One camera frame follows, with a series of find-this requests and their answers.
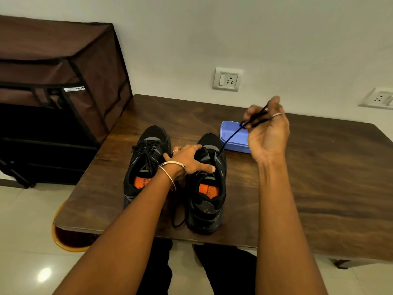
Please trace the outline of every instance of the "black shoe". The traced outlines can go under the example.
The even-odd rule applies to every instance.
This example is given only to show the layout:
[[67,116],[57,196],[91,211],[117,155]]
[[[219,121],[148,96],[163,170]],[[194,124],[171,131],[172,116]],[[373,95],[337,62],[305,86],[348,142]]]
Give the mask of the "black shoe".
[[225,177],[226,158],[224,151],[220,153],[222,143],[215,134],[205,134],[197,144],[198,150],[194,159],[216,167],[213,174],[202,171],[189,176],[186,203],[187,226],[201,234],[209,234],[218,229],[222,222],[222,205],[226,197]]
[[124,209],[157,173],[165,162],[164,153],[171,153],[171,140],[163,128],[153,125],[144,131],[132,147],[132,158],[124,179]]

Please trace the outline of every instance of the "tiled floor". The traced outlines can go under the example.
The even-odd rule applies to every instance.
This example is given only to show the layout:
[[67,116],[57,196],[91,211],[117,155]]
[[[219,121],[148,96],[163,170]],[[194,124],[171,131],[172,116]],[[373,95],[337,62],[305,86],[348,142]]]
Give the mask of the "tiled floor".
[[[73,186],[38,184],[34,189],[0,186],[0,294],[52,294],[81,254],[52,241],[51,224]],[[393,265],[339,270],[317,256],[330,295],[392,295]],[[190,244],[176,242],[169,265],[169,294],[213,294]]]

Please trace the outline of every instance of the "bracelet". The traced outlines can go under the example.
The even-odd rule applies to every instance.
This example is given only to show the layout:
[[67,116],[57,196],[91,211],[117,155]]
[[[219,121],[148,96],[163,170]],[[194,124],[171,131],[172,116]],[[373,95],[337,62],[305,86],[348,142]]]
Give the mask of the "bracelet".
[[166,165],[166,164],[170,164],[170,163],[177,164],[177,165],[181,166],[181,167],[184,169],[184,176],[183,176],[183,177],[181,177],[181,178],[177,178],[177,177],[176,177],[176,179],[174,179],[174,181],[177,181],[177,180],[183,179],[183,178],[184,178],[184,177],[187,175],[187,169],[185,168],[185,165],[184,165],[184,164],[182,164],[182,163],[180,163],[180,162],[177,162],[177,161],[166,161],[166,162],[164,162],[164,163],[160,164],[160,166],[164,166],[164,165]]
[[168,172],[163,167],[161,167],[160,165],[158,165],[158,167],[161,168],[165,172],[165,174],[168,175],[168,177],[170,178],[170,180],[172,181],[172,184],[174,186],[174,191],[176,191],[176,185],[174,185],[174,182],[173,182],[172,178],[170,177],[170,175],[168,174]]

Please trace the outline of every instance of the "table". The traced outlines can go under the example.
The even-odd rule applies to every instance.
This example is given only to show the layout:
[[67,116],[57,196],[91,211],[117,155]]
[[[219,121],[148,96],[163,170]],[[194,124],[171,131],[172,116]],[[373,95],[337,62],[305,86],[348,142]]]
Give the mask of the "table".
[[[123,180],[132,146],[151,125],[165,128],[172,146],[219,134],[224,120],[241,121],[244,108],[135,95],[113,128],[55,225],[101,233],[122,211]],[[375,125],[287,114],[288,172],[313,253],[393,261],[393,143]],[[226,151],[223,222],[209,236],[174,229],[169,194],[156,236],[190,242],[257,247],[257,167],[249,154]],[[179,222],[183,212],[178,210]]]

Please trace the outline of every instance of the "person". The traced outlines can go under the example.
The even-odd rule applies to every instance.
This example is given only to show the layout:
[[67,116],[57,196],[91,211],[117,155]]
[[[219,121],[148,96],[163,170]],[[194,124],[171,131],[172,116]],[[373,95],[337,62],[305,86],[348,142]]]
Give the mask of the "person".
[[[291,192],[285,161],[289,121],[279,102],[278,96],[269,101],[268,116],[275,115],[269,122],[247,127],[259,177],[257,257],[223,245],[195,246],[215,294],[327,295]],[[248,121],[261,109],[250,106],[244,119]],[[213,166],[194,160],[199,148],[201,145],[175,147],[172,158],[168,154],[164,158],[182,163],[189,174],[213,173]],[[167,293],[172,275],[167,265],[171,241],[154,239],[154,234],[172,184],[169,176],[176,178],[183,168],[170,163],[164,169],[166,173],[159,169],[86,251],[55,295]]]

